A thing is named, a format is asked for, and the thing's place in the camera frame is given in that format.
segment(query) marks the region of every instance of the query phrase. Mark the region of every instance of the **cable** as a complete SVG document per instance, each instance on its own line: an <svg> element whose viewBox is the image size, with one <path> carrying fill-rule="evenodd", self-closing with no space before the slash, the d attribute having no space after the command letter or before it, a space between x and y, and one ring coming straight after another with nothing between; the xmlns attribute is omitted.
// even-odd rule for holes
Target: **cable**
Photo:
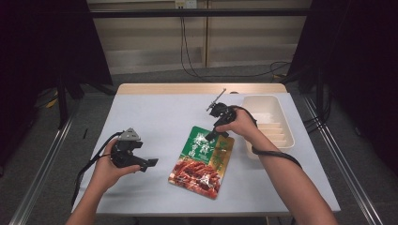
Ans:
<svg viewBox="0 0 398 225"><path fill-rule="evenodd" d="M88 163L79 171L79 173L77 174L76 177L76 181L75 181L75 189L73 192L73 196L72 196L72 201L71 201L71 205L74 205L74 202L77 198L77 195L79 193L79 189L80 189L80 184L82 183L83 180L83 175L84 173L98 160L101 158L100 153L102 152L102 150L106 147L106 145L108 144L108 142L111 141L112 138L116 137L116 136L120 136L120 134L122 134L123 132L117 132L115 134L113 134L103 145L102 147L99 149L99 151L97 152L97 154L95 156L93 156Z"/></svg>
<svg viewBox="0 0 398 225"><path fill-rule="evenodd" d="M271 81L270 81L270 83L273 83L273 80L274 80L274 78L275 78L275 73L274 73L274 71L276 70L273 70L272 69L272 66L274 65L274 64L284 64L283 66L286 66L286 65L290 65L290 63L288 63L288 62L273 62L273 63L271 63L271 65L269 65L269 70L272 72L272 77L271 77Z"/></svg>
<svg viewBox="0 0 398 225"><path fill-rule="evenodd" d="M290 222L290 225L295 225L296 224L296 219L293 217L292 221Z"/></svg>
<svg viewBox="0 0 398 225"><path fill-rule="evenodd" d="M254 119L254 117L252 116L252 114L251 114L248 110L246 110L245 108L243 108L243 107L241 107L241 106L236 106L236 105L228 106L227 108L231 108L231 109L233 109L233 110L234 110L234 109L240 109L240 110L245 111L246 114L248 114L248 115L251 117L253 123L254 123L255 126L257 127L257 121ZM256 148L254 148L253 146L252 146L252 152L253 152L254 154L260 155L260 156L286 158L286 159L288 159L288 160L294 162L294 163L295 163L296 165L298 165L300 168L302 168L301 165L299 164L299 162L298 162L294 157L292 157L292 156L290 156L290 155L288 155L288 154L286 154L286 153L283 153L283 152L268 151L268 150L267 150L267 151L260 151L260 150L258 150L258 149L256 149Z"/></svg>
<svg viewBox="0 0 398 225"><path fill-rule="evenodd" d="M138 217L133 217L135 219L135 223L133 225L140 225L140 219Z"/></svg>
<svg viewBox="0 0 398 225"><path fill-rule="evenodd" d="M36 106L36 108L42 108L45 105L49 104L50 102L56 100L58 98L58 95L55 95L53 97L50 98L50 100L46 100L44 103L40 103L38 106Z"/></svg>
<svg viewBox="0 0 398 225"><path fill-rule="evenodd" d="M43 96L46 96L47 94L49 94L49 93L52 92L53 90L54 90L53 88L49 88L47 91L38 94L38 98L41 98L41 97L43 97Z"/></svg>
<svg viewBox="0 0 398 225"><path fill-rule="evenodd" d="M313 121L310 125L307 125L307 126L306 126L306 128L310 128L310 127L312 127L314 124L316 124L316 123L318 123L318 122L320 121L320 124L318 124L315 128L313 128L313 129L311 129L311 130L308 130L307 133L310 134L310 133L314 132L315 130L321 128L322 126L324 126L324 125L326 124L326 122L328 121L328 119L329 119L329 117L330 117L332 97L333 97L332 93L329 92L328 103L327 103L327 106L325 107L325 109L324 109L324 111L323 111L323 114L324 114L324 117L323 117L323 118L321 118L321 117L318 115L317 117L315 117L315 118L313 118L313 119L310 119L310 120L307 120L307 121L304 121L304 122L303 122L303 123L308 123L308 122L310 122L310 121Z"/></svg>
<svg viewBox="0 0 398 225"><path fill-rule="evenodd" d="M199 74L196 73L195 69L193 69L193 66L192 66L192 63L191 63L191 58L190 58L190 53L188 52L187 36L185 34L185 20L184 20L183 17L180 17L180 20L181 20L181 49L180 49L181 50L180 51L181 66L184 69L184 71L186 73L188 73L189 75L193 76L194 78L199 78L200 80L209 83L208 80L206 80L206 79L202 78L201 76L199 76ZM184 44L185 44L185 51L186 51L187 57L188 57L188 62L190 63L190 67L191 67L191 70L192 70L193 74L189 73L189 71L185 68L184 61L182 60L182 49L183 49Z"/></svg>
<svg viewBox="0 0 398 225"><path fill-rule="evenodd" d="M280 218L280 217L277 217L277 219L278 219L279 225L283 225L283 224L282 224L282 221L281 221L281 218Z"/></svg>
<svg viewBox="0 0 398 225"><path fill-rule="evenodd" d="M200 80L202 80L202 81L204 81L204 82L211 83L211 81L207 80L206 78L225 78L225 77L232 77L232 78L252 78L252 77L264 76L264 75L267 75L267 74L269 74L269 73L272 73L272 74L273 74L273 71L276 71L276 70L279 69L279 68L283 68L283 67L285 67L285 66L291 64L291 63L289 63L289 62L283 62L283 61L273 62L273 63L270 65L269 71L264 72L264 73L254 74L254 75L246 75L246 76L244 76L244 75L229 75L229 76L228 76L228 75L222 75L222 76L205 75L205 76L201 76L201 75L199 75L199 74L195 71L195 69L193 68L192 63L191 63L191 57L190 57L190 54L189 54L189 51L188 51L188 42L187 42L187 36L186 36L186 29L185 29L185 20L184 20L184 17L180 17L180 22L181 22L181 48L180 48L180 62L181 62L181 66L182 66L182 68L184 69L184 71L185 71L187 74L189 74L190 76L193 76L194 78L199 78ZM184 46L185 46L185 51L186 51L186 54L187 54L188 62L189 62L189 64L190 64L190 68L191 68L191 70L192 70L192 73L190 73L190 72L185 68L185 66L184 66L183 57L182 57L182 56L183 56L182 53L183 53L183 47L184 47ZM280 67L276 67L275 69L272 69L272 66L273 66L273 65L275 65L275 64L280 64L280 63L283 63L283 65L281 65Z"/></svg>

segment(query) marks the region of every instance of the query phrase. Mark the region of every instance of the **gray floor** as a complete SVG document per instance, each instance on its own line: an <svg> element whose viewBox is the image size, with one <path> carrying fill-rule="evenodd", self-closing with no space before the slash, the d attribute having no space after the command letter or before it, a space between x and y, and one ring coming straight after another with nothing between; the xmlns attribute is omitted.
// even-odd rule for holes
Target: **gray floor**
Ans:
<svg viewBox="0 0 398 225"><path fill-rule="evenodd" d="M215 83L269 83L271 74L249 76L267 71L268 67L263 66L197 69L197 73L201 76L221 76L206 77L207 80ZM121 83L203 82L187 75L183 70L116 75L113 79L115 86L112 88L114 89ZM291 93L302 120L310 119L311 115L304 101L306 96L299 93L297 84L289 83L286 88ZM54 159L54 165L46 178L44 187L32 211L29 212L30 216L26 224L62 224L69 216L75 176L89 160L113 101L113 97L106 96L89 86L84 86L84 90L86 94L82 100L69 100L69 108L76 109L76 114L68 135ZM38 99L38 104L45 102L49 97L50 94ZM0 224L9 224L23 196L34 181L41 162L45 159L58 131L58 116L57 105L50 109L40 108L35 123L9 160L5 176L0 179ZM396 214L398 212L398 178L378 159L369 142L357 135L355 125L336 101L331 104L331 114L327 125L375 206L381 221L384 224L395 224L398 221ZM320 132L316 130L310 133L310 138L342 208L341 212L336 213L340 224L369 224ZM97 218L96 224L134 224L134 221L133 217L101 216ZM282 217L281 221L282 224L290 224L290 217ZM219 217L211 224L248 223L265 224L266 222L260 217ZM189 221L187 218L142 217L140 224L189 224ZM276 217L272 217L269 219L269 224L279 224L279 221Z"/></svg>

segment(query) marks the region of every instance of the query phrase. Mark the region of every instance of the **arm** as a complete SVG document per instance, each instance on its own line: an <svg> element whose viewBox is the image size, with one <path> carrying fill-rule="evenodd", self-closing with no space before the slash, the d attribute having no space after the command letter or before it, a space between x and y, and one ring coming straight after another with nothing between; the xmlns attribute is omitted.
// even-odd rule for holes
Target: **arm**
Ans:
<svg viewBox="0 0 398 225"><path fill-rule="evenodd" d="M280 151L243 110L237 110L237 119L234 122L216 127L216 130L232 130L258 150ZM298 165L282 157L259 158L273 186L298 224L337 224L328 204Z"/></svg>
<svg viewBox="0 0 398 225"><path fill-rule="evenodd" d="M111 140L105 147L104 154L110 154L116 139ZM133 165L125 168L117 168L110 157L101 157L79 204L70 215L67 224L93 224L97 207L105 191L112 187L117 180L128 173L135 173L140 166Z"/></svg>

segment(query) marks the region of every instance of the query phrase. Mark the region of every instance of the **metal rail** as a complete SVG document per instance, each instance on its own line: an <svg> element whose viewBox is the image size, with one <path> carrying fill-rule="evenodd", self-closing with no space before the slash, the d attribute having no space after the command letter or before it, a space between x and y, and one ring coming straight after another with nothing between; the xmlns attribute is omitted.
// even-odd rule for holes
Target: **metal rail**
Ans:
<svg viewBox="0 0 398 225"><path fill-rule="evenodd" d="M41 193L44 183L47 180L47 177L50 173L50 170L54 164L56 156L64 142L67 134L69 132L70 126L72 124L73 118L78 111L80 105L80 100L77 100L76 104L72 108L72 113L65 123L65 125L58 129L58 132L55 135L54 141L45 157L43 162L41 163L40 168L38 169L38 173L36 174L35 179L27 190L26 194L23 196L23 200L18 206L14 216L12 217L9 225L24 225L28 220L33 207L35 206L36 200L38 199L38 195Z"/></svg>
<svg viewBox="0 0 398 225"><path fill-rule="evenodd" d="M316 107L314 102L310 98L306 97L305 103L307 104L307 107L313 119L316 121L319 127L319 131L323 139L325 140L328 149L333 155L333 158L336 161L340 172L342 173L346 183L348 184L348 187L350 188L354 198L356 199L360 210L362 211L363 215L365 215L366 220L369 224L372 225L382 225L383 222L381 221L380 216L375 210L375 206L373 205L369 196L366 194L362 185L358 181L357 176L354 174L348 162L346 161L342 150L331 135L328 126L326 124L323 124L322 121L320 121L319 119L317 119L318 117L316 114Z"/></svg>
<svg viewBox="0 0 398 225"><path fill-rule="evenodd" d="M37 11L39 16L79 16L91 18L150 17L277 17L309 16L335 12L333 9L310 8L199 8L199 9L92 9L84 11Z"/></svg>

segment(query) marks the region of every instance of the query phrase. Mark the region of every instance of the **snack bag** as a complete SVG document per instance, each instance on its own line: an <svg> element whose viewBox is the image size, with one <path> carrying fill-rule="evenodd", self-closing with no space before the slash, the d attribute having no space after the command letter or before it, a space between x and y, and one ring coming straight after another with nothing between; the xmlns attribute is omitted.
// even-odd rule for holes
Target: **snack bag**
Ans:
<svg viewBox="0 0 398 225"><path fill-rule="evenodd" d="M233 138L206 140L209 130L193 127L169 176L171 184L216 199L231 157Z"/></svg>

